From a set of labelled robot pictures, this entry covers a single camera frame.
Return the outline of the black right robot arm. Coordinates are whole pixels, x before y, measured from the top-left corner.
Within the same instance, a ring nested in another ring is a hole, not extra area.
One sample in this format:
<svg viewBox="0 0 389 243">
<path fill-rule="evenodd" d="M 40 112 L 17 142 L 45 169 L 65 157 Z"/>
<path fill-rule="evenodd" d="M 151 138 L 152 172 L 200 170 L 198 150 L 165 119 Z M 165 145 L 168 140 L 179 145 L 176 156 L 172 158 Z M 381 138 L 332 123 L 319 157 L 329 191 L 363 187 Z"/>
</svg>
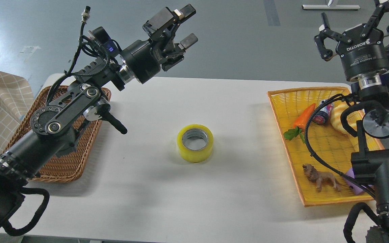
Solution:
<svg viewBox="0 0 389 243">
<path fill-rule="evenodd" d="M 350 94 L 336 94 L 315 112 L 333 102 L 344 102 L 347 108 L 339 117 L 349 136 L 354 137 L 355 152 L 350 156 L 352 176 L 327 164 L 309 143 L 309 127 L 304 139 L 310 155 L 320 164 L 336 172 L 352 186 L 360 188 L 375 200 L 375 210 L 367 203 L 355 204 L 344 225 L 344 237 L 353 243 L 353 228 L 361 211 L 374 222 L 366 234 L 368 243 L 389 243 L 389 36 L 378 28 L 389 13 L 389 0 L 375 0 L 375 9 L 366 23 L 344 32 L 331 29 L 327 15 L 321 14 L 322 25 L 314 42 L 325 61 L 340 57 L 344 74 L 352 82 Z"/>
</svg>

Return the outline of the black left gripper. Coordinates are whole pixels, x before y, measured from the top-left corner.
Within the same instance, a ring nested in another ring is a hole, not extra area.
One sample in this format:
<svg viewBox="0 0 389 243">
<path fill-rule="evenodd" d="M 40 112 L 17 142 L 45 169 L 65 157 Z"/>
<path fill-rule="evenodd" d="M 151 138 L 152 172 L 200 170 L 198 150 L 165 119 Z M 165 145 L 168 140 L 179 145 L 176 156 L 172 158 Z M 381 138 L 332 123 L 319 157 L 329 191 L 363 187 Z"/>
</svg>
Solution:
<svg viewBox="0 0 389 243">
<path fill-rule="evenodd" d="M 184 60 L 187 49 L 199 41 L 191 33 L 180 43 L 173 43 L 162 37 L 173 27 L 179 26 L 196 14 L 196 9 L 188 4 L 182 9 L 161 9 L 156 15 L 143 24 L 142 29 L 149 37 L 160 37 L 159 40 L 136 40 L 120 52 L 122 59 L 142 84 L 158 74 L 161 70 L 168 71 Z"/>
</svg>

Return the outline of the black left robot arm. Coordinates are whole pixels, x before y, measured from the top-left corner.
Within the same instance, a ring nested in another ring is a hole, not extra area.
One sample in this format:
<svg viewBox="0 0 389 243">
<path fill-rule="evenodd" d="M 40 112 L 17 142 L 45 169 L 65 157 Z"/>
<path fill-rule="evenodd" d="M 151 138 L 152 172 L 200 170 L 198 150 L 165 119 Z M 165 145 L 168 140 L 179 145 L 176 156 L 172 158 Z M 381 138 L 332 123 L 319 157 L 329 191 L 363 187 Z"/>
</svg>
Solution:
<svg viewBox="0 0 389 243">
<path fill-rule="evenodd" d="M 198 41 L 191 33 L 174 42 L 179 26 L 196 14 L 191 4 L 160 10 L 142 26 L 148 39 L 136 40 L 125 49 L 103 27 L 85 36 L 89 13 L 87 6 L 70 69 L 51 86 L 45 104 L 31 114 L 31 130 L 0 154 L 0 228 L 11 236 L 31 231 L 49 203 L 49 192 L 26 187 L 28 180 L 38 177 L 52 157 L 75 152 L 91 121 L 105 120 L 120 133 L 128 132 L 110 113 L 102 87 L 112 82 L 123 90 L 133 79 L 145 83 L 184 60 L 186 50 Z"/>
</svg>

